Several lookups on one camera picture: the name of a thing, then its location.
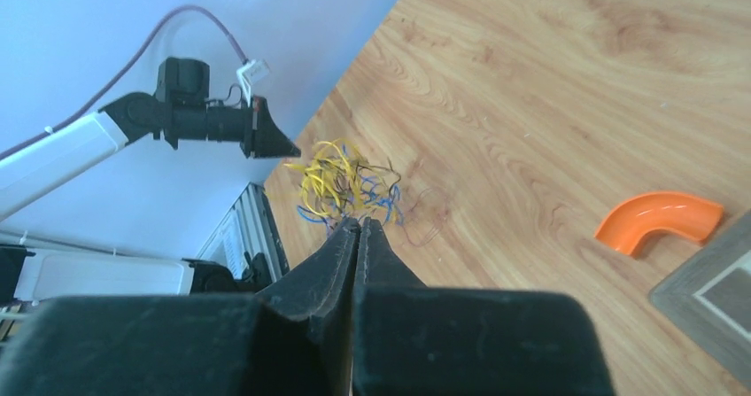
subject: wooden tabletop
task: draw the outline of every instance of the wooden tabletop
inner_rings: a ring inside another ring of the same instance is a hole
[[[400,0],[297,142],[338,137],[404,176],[425,283],[572,295],[620,394],[747,394],[647,300],[697,246],[592,234],[649,190],[751,207],[751,0]],[[291,266],[325,238],[298,184],[266,182]]]

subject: white wall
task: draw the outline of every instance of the white wall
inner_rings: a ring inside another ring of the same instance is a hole
[[[0,151],[77,110],[133,55],[154,24],[185,3],[214,12],[272,74],[258,87],[276,124],[296,136],[396,0],[0,0]],[[224,97],[239,66],[227,40],[194,12],[168,24],[100,103],[153,92],[168,55],[212,68]],[[161,257],[195,256],[249,181],[275,160],[236,144],[149,137],[0,223],[80,245]]]

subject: orange pipe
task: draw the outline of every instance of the orange pipe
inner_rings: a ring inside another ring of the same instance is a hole
[[[723,217],[723,207],[705,198],[657,191],[627,199],[600,224],[594,237],[637,257],[650,234],[669,232],[703,245]]]

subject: tangled wires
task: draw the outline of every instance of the tangled wires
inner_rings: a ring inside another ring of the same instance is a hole
[[[403,225],[401,175],[372,165],[357,146],[345,139],[323,141],[309,165],[285,164],[303,175],[298,213],[305,220],[326,225],[327,233],[345,217],[377,216],[383,223]]]

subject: thin pink wire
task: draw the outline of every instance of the thin pink wire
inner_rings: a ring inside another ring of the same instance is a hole
[[[232,45],[232,49],[235,51],[237,56],[240,57],[240,61],[243,64],[248,62],[248,57],[245,56],[245,52],[243,52],[243,48],[241,48],[240,44],[237,43],[237,40],[235,39],[235,37],[229,32],[229,30],[227,30],[226,27],[224,27],[224,24],[222,24],[221,21],[219,21],[219,19],[216,18],[211,12],[209,12],[206,8],[203,8],[201,6],[196,6],[194,4],[185,4],[183,6],[179,6],[173,9],[172,11],[170,11],[167,15],[164,16],[164,18],[162,18],[157,23],[157,25],[154,27],[154,29],[151,31],[148,37],[146,37],[146,40],[143,41],[143,44],[135,53],[135,55],[133,55],[133,57],[127,62],[127,64],[123,66],[122,69],[117,74],[115,74],[115,76],[112,77],[112,79],[109,82],[107,82],[107,84],[105,84],[103,88],[101,88],[93,97],[91,97],[91,99],[89,99],[89,101],[86,102],[86,104],[84,104],[73,115],[61,121],[60,123],[56,124],[55,126],[53,126],[52,132],[59,132],[63,128],[70,126],[74,121],[80,119],[80,117],[82,117],[83,114],[85,114],[96,101],[98,101],[105,93],[107,93],[107,91],[109,91],[112,88],[112,86],[114,86],[115,83],[117,83],[120,80],[120,78],[122,78],[122,76],[125,75],[125,73],[127,73],[130,70],[133,64],[135,64],[136,61],[138,61],[138,59],[143,55],[143,53],[149,47],[151,42],[154,40],[154,37],[157,36],[157,33],[159,32],[159,30],[163,26],[165,26],[165,24],[169,20],[171,20],[172,17],[174,17],[175,15],[181,12],[186,12],[186,11],[194,11],[194,12],[200,12],[204,14],[208,19],[210,19],[216,25],[216,27],[219,28],[219,30],[221,30],[222,33],[224,33],[224,35],[229,40],[229,44]],[[3,152],[0,152],[0,160],[10,157],[16,152],[21,151],[24,148],[27,148],[28,146],[32,144],[36,144],[37,142],[41,141],[42,139],[44,139],[45,137],[49,135],[50,133],[42,132],[39,135],[30,137],[26,141],[20,144],[17,144],[11,148],[8,148],[7,150]]]

